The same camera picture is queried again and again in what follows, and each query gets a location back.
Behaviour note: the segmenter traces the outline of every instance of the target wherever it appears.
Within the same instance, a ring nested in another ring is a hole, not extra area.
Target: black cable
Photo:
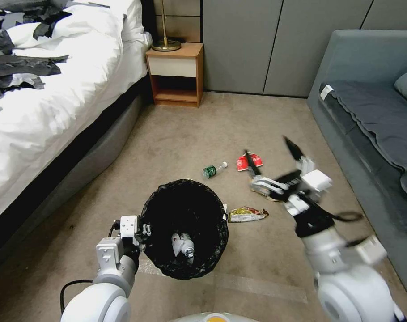
[[[359,212],[340,212],[336,215],[332,215],[333,219],[343,221],[343,222],[352,222],[352,221],[359,221],[363,218],[363,214]]]
[[[115,223],[111,226],[110,232],[108,233],[108,237],[111,237],[111,235],[113,234],[114,228],[115,228]]]
[[[332,219],[342,221],[342,222],[354,222],[354,221],[359,221],[363,218],[363,214],[359,212],[340,212],[337,215],[332,215],[330,212],[327,210],[324,210],[323,208],[320,207],[315,201],[313,201],[311,198],[309,198],[306,194],[298,194],[297,195],[300,199],[305,201],[308,205],[312,205],[316,208],[318,208],[321,213],[327,217],[330,217]]]
[[[74,285],[74,284],[80,284],[80,283],[92,283],[93,280],[75,280],[69,283],[66,283],[62,289],[60,290],[60,311],[63,314],[64,310],[65,310],[65,301],[64,301],[64,293],[65,293],[65,289],[70,286],[70,285]]]
[[[111,235],[113,234],[113,231],[119,230],[119,229],[120,229],[120,221],[115,220],[113,225],[110,228],[110,232],[108,233],[108,237],[111,237]]]

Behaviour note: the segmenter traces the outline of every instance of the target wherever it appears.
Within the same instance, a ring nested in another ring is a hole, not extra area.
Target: wall
[[[201,42],[200,0],[164,0],[166,34],[185,42]],[[159,37],[163,37],[161,0],[154,0]]]
[[[307,97],[331,33],[360,28],[407,30],[407,0],[203,0],[205,88]]]

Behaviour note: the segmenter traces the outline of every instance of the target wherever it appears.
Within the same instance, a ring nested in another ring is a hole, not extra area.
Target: lamp stand
[[[177,40],[168,39],[166,36],[166,24],[165,24],[165,8],[162,3],[162,27],[163,27],[163,40],[158,40],[151,46],[156,51],[174,51],[181,48],[181,43]]]

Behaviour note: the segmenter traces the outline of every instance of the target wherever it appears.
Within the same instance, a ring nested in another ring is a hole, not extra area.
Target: wooden nightstand
[[[177,51],[147,51],[154,104],[199,107],[204,91],[204,45],[187,42]]]

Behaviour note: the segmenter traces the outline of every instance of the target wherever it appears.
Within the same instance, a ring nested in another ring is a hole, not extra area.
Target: white duvet
[[[0,214],[147,72],[144,57],[151,40],[143,33],[140,0],[98,2],[111,8],[67,8],[72,15],[56,24],[52,38],[34,40],[37,24],[8,29],[16,55],[69,59],[57,64],[60,75],[41,77],[43,90],[21,89],[0,98]]]

